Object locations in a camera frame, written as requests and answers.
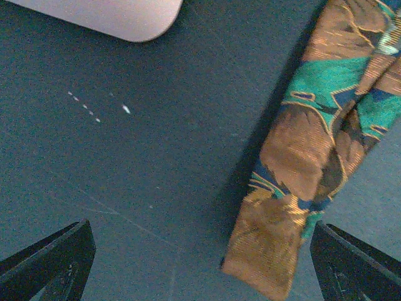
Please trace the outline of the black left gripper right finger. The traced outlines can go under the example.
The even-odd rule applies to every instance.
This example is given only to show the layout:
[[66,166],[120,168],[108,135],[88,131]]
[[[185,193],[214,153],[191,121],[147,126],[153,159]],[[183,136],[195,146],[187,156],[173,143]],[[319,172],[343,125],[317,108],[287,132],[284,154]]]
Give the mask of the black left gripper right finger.
[[400,262],[336,226],[317,222],[310,252],[325,300],[400,300]]

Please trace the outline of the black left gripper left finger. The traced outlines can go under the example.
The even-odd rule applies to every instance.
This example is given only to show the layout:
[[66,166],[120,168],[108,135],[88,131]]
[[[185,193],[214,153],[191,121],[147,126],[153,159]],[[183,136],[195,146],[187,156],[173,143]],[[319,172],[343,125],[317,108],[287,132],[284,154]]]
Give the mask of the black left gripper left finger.
[[1,300],[80,300],[94,258],[90,222],[72,223],[1,261]]

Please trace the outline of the brown green patterned tie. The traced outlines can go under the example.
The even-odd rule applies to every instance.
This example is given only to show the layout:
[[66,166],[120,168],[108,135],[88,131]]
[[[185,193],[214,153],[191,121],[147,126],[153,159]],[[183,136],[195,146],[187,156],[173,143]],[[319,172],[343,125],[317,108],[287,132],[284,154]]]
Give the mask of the brown green patterned tie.
[[328,1],[260,150],[222,271],[287,298],[299,248],[400,116],[400,2]]

